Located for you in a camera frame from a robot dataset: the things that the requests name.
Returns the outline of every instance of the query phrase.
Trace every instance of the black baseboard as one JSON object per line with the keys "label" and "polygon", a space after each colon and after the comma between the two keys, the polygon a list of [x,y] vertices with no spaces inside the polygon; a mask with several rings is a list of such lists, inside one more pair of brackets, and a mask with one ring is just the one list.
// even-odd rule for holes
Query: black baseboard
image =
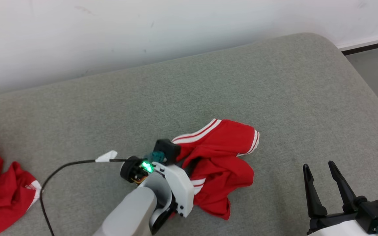
{"label": "black baseboard", "polygon": [[372,49],[376,49],[376,48],[378,48],[378,43],[373,44],[373,45],[369,45],[369,46],[364,46],[364,47],[360,47],[360,48],[354,48],[354,49],[342,51],[342,53],[346,56],[346,55],[350,55],[350,54],[354,54],[354,53],[358,53],[358,52],[364,52],[364,51],[368,51],[368,50],[372,50]]}

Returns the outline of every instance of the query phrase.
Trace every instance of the gray table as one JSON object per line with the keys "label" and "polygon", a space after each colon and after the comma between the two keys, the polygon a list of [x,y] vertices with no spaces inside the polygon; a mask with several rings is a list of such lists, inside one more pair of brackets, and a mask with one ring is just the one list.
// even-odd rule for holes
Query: gray table
{"label": "gray table", "polygon": [[[329,213],[342,200],[327,161],[357,195],[378,199],[378,98],[348,60],[309,33],[0,95],[0,155],[39,181],[58,166],[111,149],[148,153],[159,138],[194,132],[212,118],[261,133],[243,157],[254,184],[229,195],[229,221],[195,208],[159,231],[172,235],[299,235],[308,230],[302,165]],[[119,163],[70,167],[50,182],[55,234],[91,235],[135,186]],[[39,203],[3,235],[48,235]]]}

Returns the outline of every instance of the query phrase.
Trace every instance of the white wall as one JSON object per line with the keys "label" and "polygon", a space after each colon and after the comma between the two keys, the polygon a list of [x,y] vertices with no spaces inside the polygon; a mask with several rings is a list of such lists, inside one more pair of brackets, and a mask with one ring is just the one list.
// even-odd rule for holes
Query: white wall
{"label": "white wall", "polygon": [[0,92],[305,31],[378,42],[378,0],[0,0]]}

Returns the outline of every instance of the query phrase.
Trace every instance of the black cable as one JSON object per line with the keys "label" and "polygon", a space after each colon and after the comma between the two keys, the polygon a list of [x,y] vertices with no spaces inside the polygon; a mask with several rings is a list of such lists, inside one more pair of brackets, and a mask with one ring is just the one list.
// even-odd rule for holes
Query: black cable
{"label": "black cable", "polygon": [[[137,161],[137,160],[128,160],[128,159],[110,159],[110,162],[125,162],[125,161]],[[55,170],[43,183],[42,189],[40,190],[40,205],[42,206],[42,212],[45,216],[46,224],[48,225],[49,230],[51,231],[51,235],[54,236],[51,223],[49,222],[48,216],[46,215],[45,206],[43,205],[43,190],[45,189],[46,184],[49,182],[49,180],[56,175],[60,170],[64,169],[67,166],[77,165],[77,164],[83,164],[83,163],[95,163],[96,160],[81,160],[81,161],[74,161],[70,163],[66,163],[63,166],[59,167],[57,170]]]}

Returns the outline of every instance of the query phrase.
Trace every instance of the green light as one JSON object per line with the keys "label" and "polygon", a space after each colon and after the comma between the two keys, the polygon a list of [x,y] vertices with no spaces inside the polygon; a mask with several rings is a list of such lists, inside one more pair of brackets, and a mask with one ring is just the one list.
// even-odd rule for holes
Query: green light
{"label": "green light", "polygon": [[152,173],[154,171],[153,167],[151,166],[151,164],[149,162],[142,162],[141,163],[141,166],[146,170],[148,171],[149,173]]}

